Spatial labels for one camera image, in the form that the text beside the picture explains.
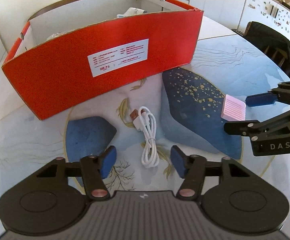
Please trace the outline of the white refrigerator with magnets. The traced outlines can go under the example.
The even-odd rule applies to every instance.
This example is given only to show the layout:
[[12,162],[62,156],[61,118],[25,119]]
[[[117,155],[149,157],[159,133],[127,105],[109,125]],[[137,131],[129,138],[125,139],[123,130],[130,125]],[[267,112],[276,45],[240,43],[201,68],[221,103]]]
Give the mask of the white refrigerator with magnets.
[[290,10],[274,0],[246,0],[238,30],[244,32],[249,22],[262,23],[290,40]]

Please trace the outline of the clear bag of bread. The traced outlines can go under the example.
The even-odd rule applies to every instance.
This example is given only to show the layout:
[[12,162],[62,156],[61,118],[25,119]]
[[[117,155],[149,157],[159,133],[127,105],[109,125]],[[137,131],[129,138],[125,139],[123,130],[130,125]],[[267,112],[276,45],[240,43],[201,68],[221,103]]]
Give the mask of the clear bag of bread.
[[50,35],[50,36],[46,39],[46,41],[53,40],[54,38],[58,38],[58,37],[63,36],[63,35],[65,35],[65,34],[67,34],[67,32],[54,33],[54,34]]

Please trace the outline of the black chair with jacket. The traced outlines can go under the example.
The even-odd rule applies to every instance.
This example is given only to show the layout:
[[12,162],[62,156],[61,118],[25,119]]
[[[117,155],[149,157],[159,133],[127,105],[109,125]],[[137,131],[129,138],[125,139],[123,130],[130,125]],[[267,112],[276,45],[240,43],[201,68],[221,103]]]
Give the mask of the black chair with jacket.
[[254,21],[248,22],[244,32],[234,31],[262,51],[290,78],[290,41],[284,35]]

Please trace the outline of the pink ribbed box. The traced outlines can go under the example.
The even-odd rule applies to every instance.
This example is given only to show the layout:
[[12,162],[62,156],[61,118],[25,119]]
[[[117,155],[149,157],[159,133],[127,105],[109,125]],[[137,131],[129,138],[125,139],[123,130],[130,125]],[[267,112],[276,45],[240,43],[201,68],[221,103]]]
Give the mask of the pink ribbed box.
[[226,94],[222,104],[221,118],[226,121],[244,121],[245,117],[246,103]]

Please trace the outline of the white grey tissue pack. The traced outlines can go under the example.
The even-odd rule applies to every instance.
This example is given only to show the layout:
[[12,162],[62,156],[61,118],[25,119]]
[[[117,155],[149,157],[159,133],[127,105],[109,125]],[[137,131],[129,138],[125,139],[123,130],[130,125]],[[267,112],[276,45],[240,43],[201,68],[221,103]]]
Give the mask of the white grey tissue pack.
[[147,11],[140,9],[140,8],[133,8],[130,7],[125,13],[123,14],[117,14],[117,18],[124,18],[124,17],[129,17],[129,16],[135,16],[135,15],[142,15],[146,14]]

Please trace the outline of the red white cardboard box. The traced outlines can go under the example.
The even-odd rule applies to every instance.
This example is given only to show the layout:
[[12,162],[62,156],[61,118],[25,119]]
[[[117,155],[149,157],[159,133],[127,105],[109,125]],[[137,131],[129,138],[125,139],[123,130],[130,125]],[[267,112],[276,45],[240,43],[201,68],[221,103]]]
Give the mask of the red white cardboard box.
[[[130,7],[146,14],[117,18]],[[32,20],[2,70],[45,120],[129,83],[189,64],[203,11],[177,0],[80,0]],[[46,41],[54,34],[67,34]]]

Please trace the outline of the brown wooden chair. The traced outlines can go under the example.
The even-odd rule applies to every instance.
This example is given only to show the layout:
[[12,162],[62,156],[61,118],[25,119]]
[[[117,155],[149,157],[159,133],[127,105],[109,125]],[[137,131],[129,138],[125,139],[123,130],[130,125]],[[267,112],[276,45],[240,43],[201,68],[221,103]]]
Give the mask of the brown wooden chair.
[[67,5],[67,4],[70,4],[70,3],[73,3],[73,2],[76,2],[76,1],[80,1],[80,0],[61,0],[61,1],[58,1],[58,2],[55,2],[55,3],[52,3],[50,5],[47,5],[46,7],[38,10],[37,12],[35,12],[32,16],[29,17],[28,21],[48,12],[48,11],[52,11],[54,9],[57,9],[59,7],[62,7],[64,5]]

